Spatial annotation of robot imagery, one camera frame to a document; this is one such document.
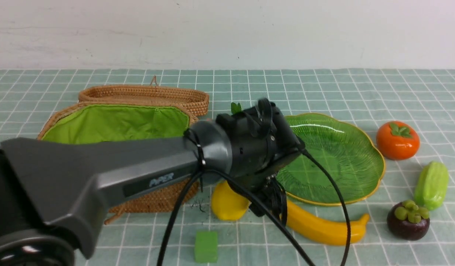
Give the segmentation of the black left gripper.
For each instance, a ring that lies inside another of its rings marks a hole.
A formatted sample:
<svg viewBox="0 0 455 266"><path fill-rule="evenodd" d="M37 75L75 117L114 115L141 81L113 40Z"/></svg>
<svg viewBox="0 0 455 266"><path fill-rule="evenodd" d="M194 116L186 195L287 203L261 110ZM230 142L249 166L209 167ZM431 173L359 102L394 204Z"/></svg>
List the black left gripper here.
<svg viewBox="0 0 455 266"><path fill-rule="evenodd" d="M288 199L285 188L278 182L276 175L267 178L265 185L254 195L266 205L268 211L273 214L283 226L288 221Z"/></svg>

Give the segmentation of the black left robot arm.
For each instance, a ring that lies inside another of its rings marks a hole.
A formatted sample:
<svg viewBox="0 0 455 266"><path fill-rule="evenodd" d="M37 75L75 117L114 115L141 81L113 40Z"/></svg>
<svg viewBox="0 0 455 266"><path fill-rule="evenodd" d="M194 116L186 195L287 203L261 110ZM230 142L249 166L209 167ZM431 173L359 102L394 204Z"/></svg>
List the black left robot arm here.
<svg viewBox="0 0 455 266"><path fill-rule="evenodd" d="M268 179L295 160L304 142L276 105L215 121L199 121L182 136L95 144L30 138L0 143L0 266L73 266L74 251L90 258L108 210L205 173L270 213Z"/></svg>

